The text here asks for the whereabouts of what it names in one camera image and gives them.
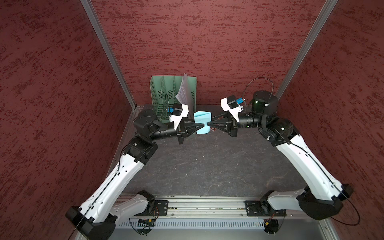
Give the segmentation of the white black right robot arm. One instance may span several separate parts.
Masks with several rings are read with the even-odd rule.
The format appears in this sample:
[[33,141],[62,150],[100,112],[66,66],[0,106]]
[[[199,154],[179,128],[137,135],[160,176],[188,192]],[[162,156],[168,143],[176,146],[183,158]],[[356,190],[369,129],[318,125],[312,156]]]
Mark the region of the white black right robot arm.
[[315,220],[332,218],[340,213],[343,202],[354,192],[349,184],[337,180],[309,149],[293,123],[278,117],[279,100],[271,92],[257,91],[251,100],[251,111],[243,114],[242,98],[221,99],[223,114],[213,117],[210,127],[236,137],[239,129],[256,128],[295,167],[306,187],[287,192],[268,191],[256,203],[262,216],[275,216],[283,210],[304,212]]

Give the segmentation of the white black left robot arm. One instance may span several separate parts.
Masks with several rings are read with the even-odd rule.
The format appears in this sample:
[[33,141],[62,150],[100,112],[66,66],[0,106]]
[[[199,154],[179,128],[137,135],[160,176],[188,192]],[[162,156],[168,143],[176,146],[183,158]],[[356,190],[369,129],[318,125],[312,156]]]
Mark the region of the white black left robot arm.
[[157,139],[185,138],[205,125],[188,119],[188,106],[177,105],[169,123],[162,123],[153,110],[144,110],[135,118],[137,131],[121,151],[120,160],[99,188],[79,207],[70,207],[66,217],[87,240],[107,240],[116,225],[139,216],[159,216],[155,197],[147,191],[138,192],[130,200],[115,202],[133,177],[145,166],[158,149]]

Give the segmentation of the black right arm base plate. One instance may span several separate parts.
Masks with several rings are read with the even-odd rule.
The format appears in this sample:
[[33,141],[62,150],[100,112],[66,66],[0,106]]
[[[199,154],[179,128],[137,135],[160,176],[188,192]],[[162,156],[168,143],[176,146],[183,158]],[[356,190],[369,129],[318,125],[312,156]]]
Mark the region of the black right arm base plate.
[[285,210],[275,210],[267,201],[245,201],[245,209],[248,217],[285,217]]

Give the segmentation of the light blue square paper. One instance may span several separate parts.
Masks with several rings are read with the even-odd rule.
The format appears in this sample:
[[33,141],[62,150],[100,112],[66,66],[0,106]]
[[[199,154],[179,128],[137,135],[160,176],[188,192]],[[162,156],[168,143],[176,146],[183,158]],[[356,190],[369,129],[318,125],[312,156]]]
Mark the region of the light blue square paper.
[[194,119],[196,123],[204,124],[204,127],[197,131],[197,135],[208,134],[211,128],[208,126],[208,122],[212,120],[212,113],[205,111],[198,111],[194,113]]

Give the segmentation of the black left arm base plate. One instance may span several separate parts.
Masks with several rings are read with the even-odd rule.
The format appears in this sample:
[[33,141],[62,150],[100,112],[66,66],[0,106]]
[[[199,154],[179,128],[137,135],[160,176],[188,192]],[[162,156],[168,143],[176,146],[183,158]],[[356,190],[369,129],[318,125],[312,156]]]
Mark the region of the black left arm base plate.
[[154,216],[165,217],[168,214],[169,201],[155,200],[154,202]]

